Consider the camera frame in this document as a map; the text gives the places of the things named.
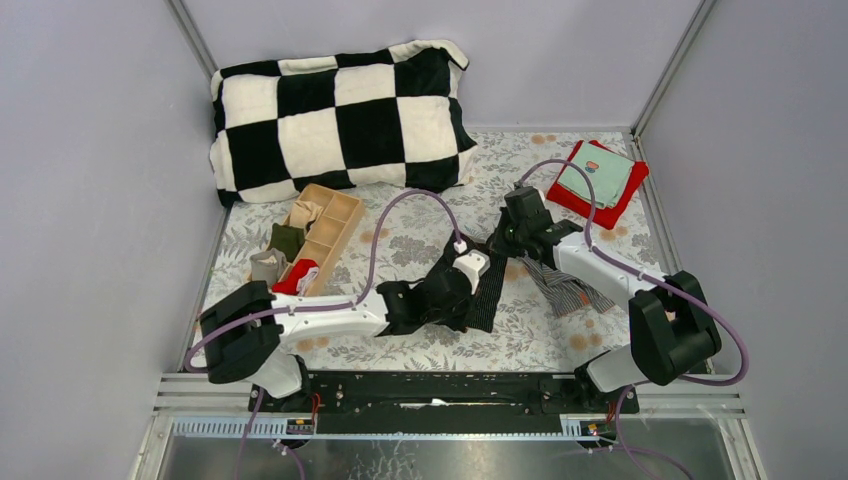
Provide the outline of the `grey striped underwear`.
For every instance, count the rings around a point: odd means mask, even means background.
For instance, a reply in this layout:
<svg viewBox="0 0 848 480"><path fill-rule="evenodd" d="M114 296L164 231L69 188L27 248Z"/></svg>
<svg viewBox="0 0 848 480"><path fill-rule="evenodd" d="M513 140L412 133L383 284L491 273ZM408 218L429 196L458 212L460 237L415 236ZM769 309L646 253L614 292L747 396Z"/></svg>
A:
<svg viewBox="0 0 848 480"><path fill-rule="evenodd" d="M585 307L605 313L615 306L610 299L574 276L552 269L529 256L521 258L521 262L557 317L570 315Z"/></svg>

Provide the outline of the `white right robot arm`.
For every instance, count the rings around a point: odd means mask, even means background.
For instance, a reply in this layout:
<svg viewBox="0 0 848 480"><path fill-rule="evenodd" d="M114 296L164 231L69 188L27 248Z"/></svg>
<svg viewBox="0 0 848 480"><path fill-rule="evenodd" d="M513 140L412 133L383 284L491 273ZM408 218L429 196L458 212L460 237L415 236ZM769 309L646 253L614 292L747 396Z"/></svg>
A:
<svg viewBox="0 0 848 480"><path fill-rule="evenodd" d="M628 315L628 344L601 354L575 371L575 402L597 412L626 385L667 385L722 348L715 321L671 278L598 251L583 228L555 222L541 209L529 215L500 210L490 238L493 250L527 256L592 287Z"/></svg>

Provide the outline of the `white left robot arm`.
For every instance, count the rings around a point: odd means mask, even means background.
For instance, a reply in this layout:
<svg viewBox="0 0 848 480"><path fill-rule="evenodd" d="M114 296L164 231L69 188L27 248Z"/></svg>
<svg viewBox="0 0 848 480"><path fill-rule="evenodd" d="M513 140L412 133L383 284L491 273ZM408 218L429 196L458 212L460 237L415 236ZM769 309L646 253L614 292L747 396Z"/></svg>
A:
<svg viewBox="0 0 848 480"><path fill-rule="evenodd" d="M313 337L409 335L428 324L463 330L480 280L479 271L454 265L419 282L384 282L361 300L273 294L250 282L202 314L202 338L193 349L203 352L211 383L247 380L296 411L311 387L288 345Z"/></svg>

